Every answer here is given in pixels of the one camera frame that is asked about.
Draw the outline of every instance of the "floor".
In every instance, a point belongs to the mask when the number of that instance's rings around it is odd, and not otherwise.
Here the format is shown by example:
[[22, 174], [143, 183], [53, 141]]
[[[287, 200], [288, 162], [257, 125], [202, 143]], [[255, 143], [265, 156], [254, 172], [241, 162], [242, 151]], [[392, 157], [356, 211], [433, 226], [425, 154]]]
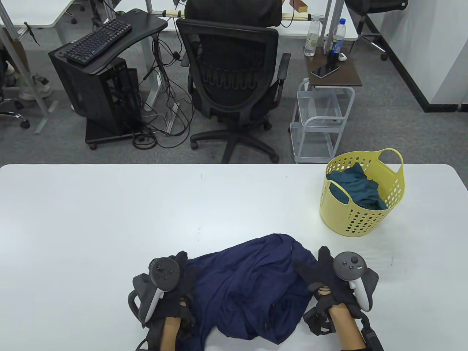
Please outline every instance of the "floor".
[[[68, 15], [64, 15], [61, 21], [67, 30], [67, 38], [72, 40], [89, 33], [91, 21], [89, 8], [81, 12], [78, 6], [72, 5], [70, 11], [78, 24], [72, 25]], [[99, 145], [96, 151], [91, 151], [84, 143], [85, 118], [70, 109], [70, 101], [47, 55], [60, 46], [55, 30], [36, 29], [34, 32], [40, 46], [30, 38], [23, 41], [31, 70], [47, 77], [55, 89], [52, 96], [46, 99], [46, 104], [50, 105], [54, 100], [58, 100], [59, 104], [39, 135], [34, 134], [41, 120], [35, 102], [27, 103], [23, 111], [31, 122], [29, 130], [22, 130], [16, 121], [0, 119], [0, 166], [8, 163], [220, 162], [224, 151], [224, 145], [220, 142], [200, 143], [196, 151], [190, 149], [189, 142], [169, 150], [156, 147], [149, 151], [140, 151], [133, 148], [130, 141], [121, 141]], [[179, 50], [180, 43], [175, 35], [164, 33], [161, 38], [171, 48]], [[273, 128], [268, 132], [259, 130], [257, 135], [276, 149], [281, 163], [292, 163], [291, 140], [287, 128], [294, 108], [297, 86], [305, 77], [305, 65], [298, 45], [292, 40], [280, 39], [278, 52], [279, 55], [283, 52], [292, 54], [283, 98], [280, 106], [270, 113]], [[131, 47], [122, 56], [129, 66], [138, 69], [140, 78], [145, 75], [139, 45]], [[382, 62], [379, 52], [365, 42], [356, 44], [353, 57], [364, 86], [356, 91], [356, 100], [338, 153], [394, 147], [403, 154], [406, 163], [447, 163], [453, 166], [465, 185], [468, 185], [468, 114], [424, 113], [392, 63]], [[186, 86], [186, 68], [173, 65], [167, 71], [171, 79], [183, 87]], [[146, 82], [142, 86], [143, 90], [148, 90]], [[176, 92], [179, 97], [183, 97], [180, 89], [176, 89]], [[14, 95], [16, 92], [7, 91], [6, 94]], [[185, 103], [182, 109], [190, 112]], [[180, 124], [175, 124], [173, 132], [180, 128]], [[190, 132], [216, 128], [218, 124], [215, 119], [208, 120], [196, 113]], [[175, 145], [181, 140], [158, 136], [158, 141], [165, 146]], [[237, 146], [231, 162], [269, 163], [269, 158], [247, 147]]]

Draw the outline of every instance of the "black keyboard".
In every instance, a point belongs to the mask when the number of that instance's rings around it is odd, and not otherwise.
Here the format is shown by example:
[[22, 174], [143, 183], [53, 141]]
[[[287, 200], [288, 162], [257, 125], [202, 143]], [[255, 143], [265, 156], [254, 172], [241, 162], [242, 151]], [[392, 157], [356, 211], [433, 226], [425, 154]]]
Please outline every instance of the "black keyboard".
[[96, 32], [89, 33], [73, 43], [65, 57], [82, 66], [105, 52], [112, 44], [132, 30], [132, 26], [119, 20], [112, 20], [100, 27]]

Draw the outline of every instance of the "blue bottle label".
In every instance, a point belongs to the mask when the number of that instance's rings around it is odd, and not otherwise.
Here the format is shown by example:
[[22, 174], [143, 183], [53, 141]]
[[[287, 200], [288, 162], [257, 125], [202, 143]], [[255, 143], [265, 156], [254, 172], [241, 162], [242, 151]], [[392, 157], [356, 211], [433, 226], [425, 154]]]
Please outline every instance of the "blue bottle label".
[[331, 44], [331, 52], [335, 54], [339, 54], [341, 51], [341, 46], [343, 45], [343, 40], [336, 40], [333, 39], [332, 44]]

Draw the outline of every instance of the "yellow laundry basket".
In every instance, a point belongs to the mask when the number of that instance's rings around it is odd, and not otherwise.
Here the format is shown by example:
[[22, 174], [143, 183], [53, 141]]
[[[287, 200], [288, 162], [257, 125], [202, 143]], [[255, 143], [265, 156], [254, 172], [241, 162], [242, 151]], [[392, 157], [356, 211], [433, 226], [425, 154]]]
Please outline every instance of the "yellow laundry basket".
[[[379, 160], [384, 151], [395, 152], [402, 162], [397, 172], [392, 171]], [[344, 171], [359, 162], [368, 179], [379, 184], [380, 198], [387, 205], [386, 210], [367, 210], [356, 205], [348, 192], [326, 175], [332, 171]], [[325, 224], [338, 234], [345, 236], [363, 236], [379, 224], [394, 207], [401, 201], [405, 192], [405, 178], [403, 176], [403, 157], [395, 149], [387, 148], [379, 151], [355, 151], [339, 155], [332, 159], [327, 166], [322, 198], [320, 199], [320, 215]], [[336, 185], [349, 198], [348, 204], [338, 201], [330, 192], [330, 185]]]

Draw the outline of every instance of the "water bottle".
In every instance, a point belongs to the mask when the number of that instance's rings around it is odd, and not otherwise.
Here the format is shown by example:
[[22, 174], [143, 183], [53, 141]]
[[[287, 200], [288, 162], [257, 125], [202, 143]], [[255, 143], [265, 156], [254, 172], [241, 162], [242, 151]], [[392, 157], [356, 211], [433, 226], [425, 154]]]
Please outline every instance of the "water bottle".
[[333, 40], [330, 46], [330, 52], [328, 53], [328, 62], [337, 62], [338, 55], [340, 54], [341, 47], [343, 46], [344, 36], [346, 35], [346, 26], [344, 23], [346, 20], [342, 18], [340, 24], [333, 31]]
[[312, 21], [309, 25], [309, 32], [307, 33], [306, 45], [304, 46], [304, 55], [314, 56], [315, 49], [320, 36], [320, 15], [313, 15]]

